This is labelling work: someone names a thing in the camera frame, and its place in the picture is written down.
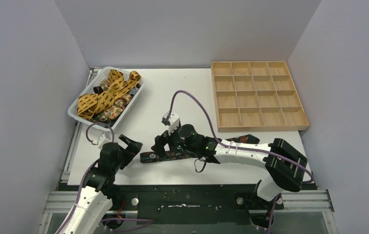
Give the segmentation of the wooden compartment tray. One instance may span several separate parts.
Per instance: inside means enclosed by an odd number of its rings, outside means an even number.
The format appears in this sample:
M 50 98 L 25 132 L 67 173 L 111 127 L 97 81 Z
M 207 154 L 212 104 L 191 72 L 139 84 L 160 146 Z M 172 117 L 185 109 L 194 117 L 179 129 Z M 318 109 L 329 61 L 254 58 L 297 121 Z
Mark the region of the wooden compartment tray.
M 309 127 L 285 61 L 217 61 L 211 76 L 219 132 Z

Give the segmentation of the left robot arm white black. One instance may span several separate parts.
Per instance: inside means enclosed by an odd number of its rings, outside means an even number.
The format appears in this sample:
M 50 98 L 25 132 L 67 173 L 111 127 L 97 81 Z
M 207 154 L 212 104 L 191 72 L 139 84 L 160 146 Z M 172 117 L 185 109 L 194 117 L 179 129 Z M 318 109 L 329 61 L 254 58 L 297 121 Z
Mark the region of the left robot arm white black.
M 139 154 L 143 144 L 121 134 L 119 139 L 102 134 L 97 140 L 89 140 L 100 149 L 99 158 L 84 173 L 76 199 L 57 234 L 92 234 L 110 209 L 120 207 L 122 196 L 114 184 L 116 173 L 124 169 Z

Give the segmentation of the white plastic basket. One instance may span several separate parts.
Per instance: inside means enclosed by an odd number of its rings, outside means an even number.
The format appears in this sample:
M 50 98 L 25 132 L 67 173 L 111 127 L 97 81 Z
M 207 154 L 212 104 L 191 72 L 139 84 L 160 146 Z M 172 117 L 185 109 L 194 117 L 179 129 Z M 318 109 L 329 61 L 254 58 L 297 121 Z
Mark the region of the white plastic basket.
M 121 122 L 144 89 L 145 79 L 137 71 L 102 68 L 68 108 L 68 115 L 86 125 L 109 131 Z

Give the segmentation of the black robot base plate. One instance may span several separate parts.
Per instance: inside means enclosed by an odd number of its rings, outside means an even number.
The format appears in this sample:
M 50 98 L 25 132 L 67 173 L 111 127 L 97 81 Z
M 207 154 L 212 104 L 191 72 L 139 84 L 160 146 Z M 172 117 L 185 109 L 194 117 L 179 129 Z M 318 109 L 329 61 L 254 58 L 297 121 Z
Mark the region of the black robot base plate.
M 256 195 L 256 185 L 121 185 L 122 215 L 132 215 L 138 224 L 160 225 L 234 223 L 268 226 L 270 210 L 283 209 Z

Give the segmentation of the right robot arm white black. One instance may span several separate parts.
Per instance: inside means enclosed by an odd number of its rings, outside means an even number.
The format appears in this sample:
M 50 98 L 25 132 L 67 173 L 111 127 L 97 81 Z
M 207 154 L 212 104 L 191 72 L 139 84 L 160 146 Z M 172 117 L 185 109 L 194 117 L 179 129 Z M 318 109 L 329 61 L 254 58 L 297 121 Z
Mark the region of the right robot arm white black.
M 188 155 L 204 163 L 238 163 L 263 168 L 268 175 L 260 179 L 256 195 L 271 201 L 282 191 L 298 192 L 307 173 L 308 160 L 281 138 L 271 143 L 248 144 L 204 136 L 191 124 L 169 128 L 156 136 L 151 150 L 158 156 L 170 153 Z

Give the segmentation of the dark floral tie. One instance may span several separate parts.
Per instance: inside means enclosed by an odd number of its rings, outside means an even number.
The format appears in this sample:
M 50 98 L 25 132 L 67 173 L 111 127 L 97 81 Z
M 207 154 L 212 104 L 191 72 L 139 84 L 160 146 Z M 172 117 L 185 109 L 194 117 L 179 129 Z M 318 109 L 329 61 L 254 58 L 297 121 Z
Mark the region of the dark floral tie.
M 248 134 L 239 137 L 227 138 L 227 141 L 234 141 L 235 143 L 247 143 L 247 144 L 258 144 L 260 143 L 260 139 Z M 173 161 L 173 160 L 181 160 L 192 158 L 191 155 L 187 155 L 184 153 L 176 153 L 172 151 L 166 151 L 164 156 L 160 156 L 155 152 L 143 152 L 140 153 L 140 163 L 157 163 L 164 161 Z

